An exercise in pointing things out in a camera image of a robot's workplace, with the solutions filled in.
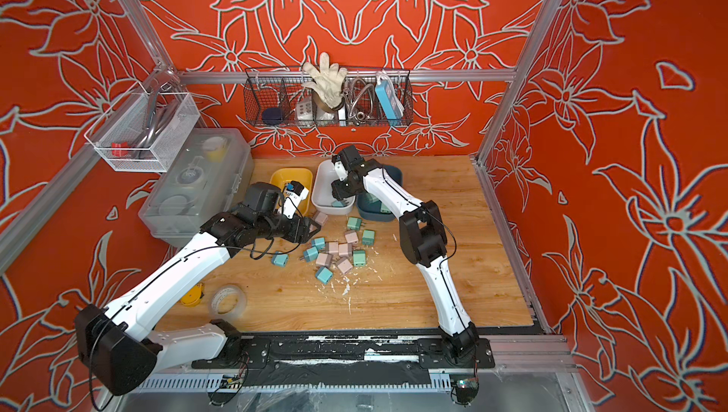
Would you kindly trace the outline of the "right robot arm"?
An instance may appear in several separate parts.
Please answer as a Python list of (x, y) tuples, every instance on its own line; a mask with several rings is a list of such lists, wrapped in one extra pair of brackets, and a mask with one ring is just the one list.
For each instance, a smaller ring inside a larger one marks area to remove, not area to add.
[(463, 365), (477, 351), (480, 336), (464, 308), (449, 269), (447, 235), (434, 201), (415, 198), (398, 184), (378, 161), (365, 159), (354, 146), (332, 158), (337, 180), (332, 195), (343, 200), (368, 193), (379, 199), (396, 217), (401, 250), (424, 277), (432, 297), (443, 351), (450, 362)]

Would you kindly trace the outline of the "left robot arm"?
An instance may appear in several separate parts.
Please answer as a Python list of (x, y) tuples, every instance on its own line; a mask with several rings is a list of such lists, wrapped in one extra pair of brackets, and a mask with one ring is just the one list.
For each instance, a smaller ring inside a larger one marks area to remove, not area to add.
[(320, 224), (301, 212), (309, 195), (300, 182), (278, 188), (268, 182), (248, 187), (244, 199), (202, 224), (175, 256), (129, 292), (100, 307), (89, 305), (74, 319), (80, 361), (89, 378), (115, 395), (139, 387), (151, 374), (191, 362), (225, 368), (243, 360), (242, 334), (222, 318), (196, 329), (156, 332), (155, 326), (193, 286), (241, 251), (252, 258), (259, 239), (306, 243)]

